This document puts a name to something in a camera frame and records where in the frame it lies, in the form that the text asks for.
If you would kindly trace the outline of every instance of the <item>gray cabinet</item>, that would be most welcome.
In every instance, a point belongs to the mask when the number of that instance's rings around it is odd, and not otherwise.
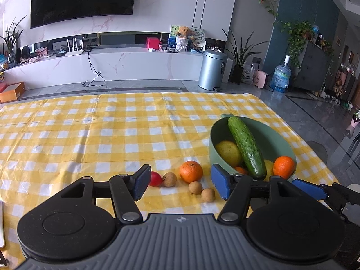
[[[292,82],[293,87],[320,91],[329,69],[331,58],[321,48],[308,43],[299,74]]]

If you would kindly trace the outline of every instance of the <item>cucumber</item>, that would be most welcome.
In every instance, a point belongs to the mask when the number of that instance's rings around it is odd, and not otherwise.
[[[266,177],[266,166],[254,136],[238,117],[230,117],[227,124],[243,156],[249,175],[255,180],[262,181]]]

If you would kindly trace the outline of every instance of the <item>green bowl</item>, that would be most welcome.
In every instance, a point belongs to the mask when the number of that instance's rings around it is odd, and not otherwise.
[[[210,153],[210,164],[219,164],[229,174],[233,175],[237,173],[230,165],[228,165],[221,156],[217,153],[215,145],[224,140],[229,140],[235,143],[233,135],[231,134],[227,121],[232,115],[222,115],[222,119],[218,120],[211,128],[210,131],[210,142],[209,142],[209,153]],[[253,119],[238,117],[240,118],[249,128],[251,133],[254,135],[257,145],[260,148],[264,159],[268,159],[272,162],[280,156],[289,156],[295,161],[296,168],[296,157],[294,151],[287,141],[275,130],[269,126],[255,121]]]

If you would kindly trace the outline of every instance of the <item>trash can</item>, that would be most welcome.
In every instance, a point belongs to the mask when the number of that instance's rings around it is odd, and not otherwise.
[[[227,55],[213,50],[204,51],[198,85],[206,90],[219,91],[226,66]]]

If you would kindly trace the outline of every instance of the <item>orange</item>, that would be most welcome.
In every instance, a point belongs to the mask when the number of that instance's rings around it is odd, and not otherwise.
[[[280,156],[274,162],[274,176],[288,179],[295,170],[295,161],[289,156]]]
[[[248,174],[249,174],[249,172],[248,172],[246,169],[242,168],[242,167],[235,167],[234,169],[235,169],[237,172],[239,172],[239,173],[241,173],[241,174],[243,174],[243,175],[248,175]]]
[[[199,165],[196,161],[189,160],[181,165],[180,176],[185,182],[190,184],[202,178],[203,170],[201,165]]]

